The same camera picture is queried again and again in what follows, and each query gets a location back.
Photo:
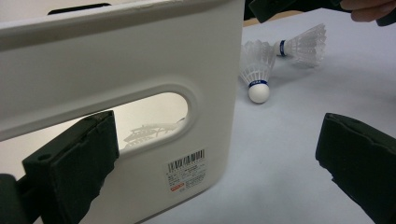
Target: blue band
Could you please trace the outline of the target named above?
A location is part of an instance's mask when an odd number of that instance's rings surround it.
[[[250,84],[248,84],[248,87],[250,88],[250,87],[252,87],[254,85],[257,85],[257,84],[265,84],[265,85],[267,85],[267,82],[264,81],[264,80],[255,80],[255,81],[250,82]]]
[[[285,40],[280,41],[279,44],[279,51],[280,51],[280,55],[282,55],[282,57],[285,57]]]

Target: barcode label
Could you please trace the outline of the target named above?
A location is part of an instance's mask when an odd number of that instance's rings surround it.
[[[201,184],[206,175],[205,150],[193,152],[163,165],[167,187],[172,194]]]
[[[199,150],[197,152],[194,152],[182,159],[172,161],[168,163],[168,171],[169,173],[174,172],[175,170],[179,169],[180,167],[190,165],[192,162],[198,161],[200,159],[205,158],[205,150]]]

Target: barcode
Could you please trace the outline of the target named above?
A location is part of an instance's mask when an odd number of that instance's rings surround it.
[[[205,158],[205,150],[202,149],[202,150],[194,152],[184,158],[181,158],[179,160],[169,162],[168,163],[169,173],[172,173],[173,171],[177,170],[180,167],[189,165],[190,163],[192,163],[194,161],[198,161],[198,160],[204,159],[204,158]]]

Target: person's hand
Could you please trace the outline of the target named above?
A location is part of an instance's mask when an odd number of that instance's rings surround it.
[[[352,11],[353,21],[374,21],[396,8],[396,0],[343,0],[340,5]]]

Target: white table surface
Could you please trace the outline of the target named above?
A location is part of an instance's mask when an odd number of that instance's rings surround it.
[[[214,187],[145,223],[337,224],[373,221],[315,159],[321,123],[332,112],[396,137],[396,25],[356,23],[319,9],[244,28],[243,43],[275,43],[324,23],[322,65],[277,59],[267,103],[238,83],[227,170]]]

